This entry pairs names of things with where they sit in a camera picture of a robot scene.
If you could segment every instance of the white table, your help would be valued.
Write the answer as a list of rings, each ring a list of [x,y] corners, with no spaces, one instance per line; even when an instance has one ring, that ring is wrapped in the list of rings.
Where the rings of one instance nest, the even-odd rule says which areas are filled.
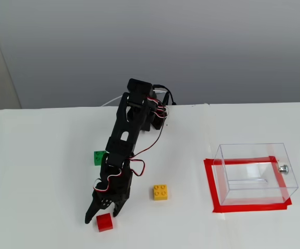
[[[138,157],[144,175],[133,177],[114,229],[101,233],[84,217],[100,171],[93,152],[105,149],[117,108],[0,111],[0,248],[227,248],[203,164],[206,108],[170,108],[159,141]],[[135,151],[158,134],[142,132]],[[154,184],[167,184],[168,201],[152,200]]]
[[[300,104],[171,107],[162,137],[139,155],[145,174],[133,177],[114,229],[99,233],[84,215],[99,175],[93,151],[105,149],[116,110],[0,111],[0,248],[300,247]],[[157,135],[140,134],[135,151]],[[212,213],[203,159],[221,143],[260,142],[285,143],[299,184],[293,205]],[[168,185],[168,201],[151,199],[154,184]]]

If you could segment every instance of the clear acrylic box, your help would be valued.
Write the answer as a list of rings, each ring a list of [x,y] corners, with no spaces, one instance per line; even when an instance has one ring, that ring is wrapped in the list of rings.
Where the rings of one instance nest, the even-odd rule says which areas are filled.
[[[221,205],[284,203],[298,185],[284,144],[222,144],[213,161]]]

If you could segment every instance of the robotic arm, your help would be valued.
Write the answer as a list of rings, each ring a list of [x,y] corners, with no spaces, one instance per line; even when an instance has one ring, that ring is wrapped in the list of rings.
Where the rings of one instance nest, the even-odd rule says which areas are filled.
[[[154,86],[136,79],[129,80],[127,86],[129,93],[123,94],[117,111],[112,135],[106,146],[107,153],[102,159],[101,182],[96,185],[92,193],[93,200],[85,215],[86,224],[100,209],[108,208],[112,202],[115,204],[113,216],[116,217],[129,198],[133,176],[130,160],[135,156],[134,148],[139,132],[141,130],[150,131],[151,124],[157,130],[160,128],[162,130],[165,118],[158,117],[155,112],[158,104],[165,106],[168,103],[169,94],[172,95],[168,91],[161,103],[156,99]],[[126,141],[121,140],[124,132],[128,133]]]

